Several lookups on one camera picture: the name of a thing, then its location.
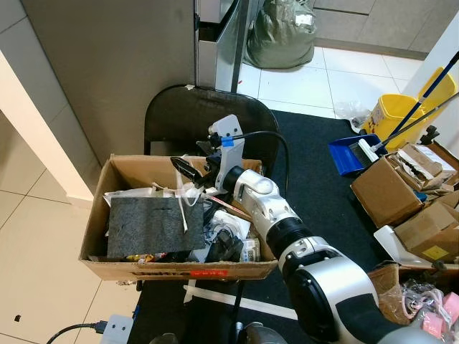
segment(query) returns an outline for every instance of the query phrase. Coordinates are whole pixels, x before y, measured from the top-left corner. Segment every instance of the pink object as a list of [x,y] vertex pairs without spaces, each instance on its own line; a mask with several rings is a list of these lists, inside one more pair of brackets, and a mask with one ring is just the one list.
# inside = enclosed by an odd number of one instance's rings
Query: pink object
[[459,295],[450,292],[443,298],[443,309],[451,316],[451,324],[459,318]]
[[443,319],[432,312],[427,312],[424,315],[424,322],[422,323],[422,329],[434,335],[436,338],[442,337],[442,326],[443,326]]

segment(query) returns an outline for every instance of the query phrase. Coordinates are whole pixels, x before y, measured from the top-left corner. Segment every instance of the black carpet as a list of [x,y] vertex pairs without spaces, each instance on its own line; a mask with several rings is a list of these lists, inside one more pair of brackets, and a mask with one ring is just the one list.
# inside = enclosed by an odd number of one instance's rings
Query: black carpet
[[[386,252],[373,237],[376,227],[350,189],[352,178],[338,175],[328,143],[354,135],[345,120],[273,111],[290,149],[290,187],[287,200],[317,236],[323,237],[365,271],[371,271]],[[283,193],[284,154],[280,147],[273,180]],[[226,344],[231,306],[194,297],[183,305],[188,282],[146,282],[139,314],[129,343],[148,344],[155,336],[176,333],[181,343]],[[236,295],[237,284],[197,281],[197,287]],[[246,281],[243,297],[291,307],[279,271],[261,281]],[[262,322],[277,330],[290,344],[313,343],[294,320],[241,308],[244,324]]]

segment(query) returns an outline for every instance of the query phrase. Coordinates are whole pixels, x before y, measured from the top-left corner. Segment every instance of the tiled floor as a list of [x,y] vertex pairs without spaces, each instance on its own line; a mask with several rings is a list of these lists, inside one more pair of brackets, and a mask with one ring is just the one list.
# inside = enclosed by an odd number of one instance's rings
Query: tiled floor
[[[335,118],[339,102],[358,100],[371,109],[382,93],[402,91],[420,64],[318,47],[311,63],[290,70],[243,65],[238,91],[271,109]],[[101,282],[77,261],[88,215],[68,204],[0,113],[0,344],[46,343],[68,325],[131,315],[135,287]],[[55,343],[99,341],[81,330]]]
[[270,109],[335,118],[340,102],[372,110],[380,95],[400,93],[422,61],[316,47],[313,60],[289,70],[244,64],[237,91]]

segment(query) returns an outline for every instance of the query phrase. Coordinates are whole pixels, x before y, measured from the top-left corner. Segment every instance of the black cable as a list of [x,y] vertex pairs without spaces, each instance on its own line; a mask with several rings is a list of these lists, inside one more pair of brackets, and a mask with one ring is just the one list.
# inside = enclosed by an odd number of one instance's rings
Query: black cable
[[288,146],[287,146],[287,141],[285,141],[284,137],[276,133],[275,131],[268,131],[268,130],[262,130],[262,131],[254,131],[252,133],[247,133],[247,134],[242,134],[242,135],[235,135],[232,137],[233,140],[237,140],[240,138],[251,138],[256,135],[271,135],[275,136],[282,145],[284,146],[284,151],[285,151],[285,198],[287,198],[287,190],[288,190],[288,175],[290,173],[290,159],[289,159],[289,152],[288,152]]
[[47,344],[51,344],[52,342],[54,342],[54,340],[59,337],[61,334],[67,332],[67,331],[70,331],[70,330],[74,330],[75,328],[95,328],[95,323],[93,324],[76,324],[76,325],[72,325],[72,326],[69,326],[68,328],[63,328],[61,331],[59,331],[58,333],[56,333],[55,335],[53,335],[51,337],[51,339],[49,339],[47,341]]

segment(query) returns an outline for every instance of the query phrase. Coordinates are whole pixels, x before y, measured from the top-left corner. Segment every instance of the mop handle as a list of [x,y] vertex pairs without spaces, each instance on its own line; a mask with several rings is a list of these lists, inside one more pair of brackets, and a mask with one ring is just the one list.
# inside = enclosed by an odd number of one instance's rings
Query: mop handle
[[416,110],[419,108],[419,106],[421,106],[422,102],[425,100],[425,98],[427,98],[430,93],[434,90],[434,88],[437,87],[437,85],[440,83],[440,81],[442,81],[442,79],[444,78],[444,76],[450,71],[451,67],[459,60],[459,52],[456,52],[456,54],[454,55],[454,57],[451,59],[450,63],[448,63],[448,65],[445,67],[445,69],[440,73],[440,75],[437,76],[437,79],[435,79],[435,81],[431,84],[431,86],[427,89],[427,91],[425,91],[424,95],[422,95],[422,97],[417,101],[417,103],[415,104],[415,106],[413,106],[413,108],[408,112],[408,115],[406,115],[403,120],[399,123],[399,125],[394,129],[394,131],[392,131],[392,133],[389,135],[389,136],[392,136],[394,135],[395,133],[397,133],[400,128],[403,127],[403,125],[411,118],[411,116],[413,116],[413,114],[416,112]]
[[445,100],[444,102],[442,102],[441,104],[437,105],[436,107],[434,107],[433,109],[431,109],[431,111],[429,111],[428,113],[426,113],[425,115],[422,115],[421,117],[419,117],[418,119],[416,119],[416,121],[414,121],[413,123],[410,123],[409,125],[407,125],[406,127],[404,127],[403,129],[401,129],[399,132],[395,133],[395,134],[392,134],[390,135],[386,140],[380,142],[380,143],[377,143],[376,145],[373,145],[372,146],[372,151],[376,152],[378,149],[380,149],[383,145],[386,145],[388,144],[388,142],[395,138],[396,136],[400,135],[400,134],[403,134],[405,131],[407,131],[408,129],[412,128],[413,126],[415,126],[416,124],[418,124],[419,122],[421,122],[422,120],[424,120],[425,118],[429,117],[431,114],[435,113],[438,111],[438,109],[440,109],[443,105],[446,105],[448,104],[451,100],[453,100],[454,98],[456,98],[457,96],[459,96],[459,92],[458,93],[455,93],[454,95],[452,95],[451,97],[449,97],[447,100]]

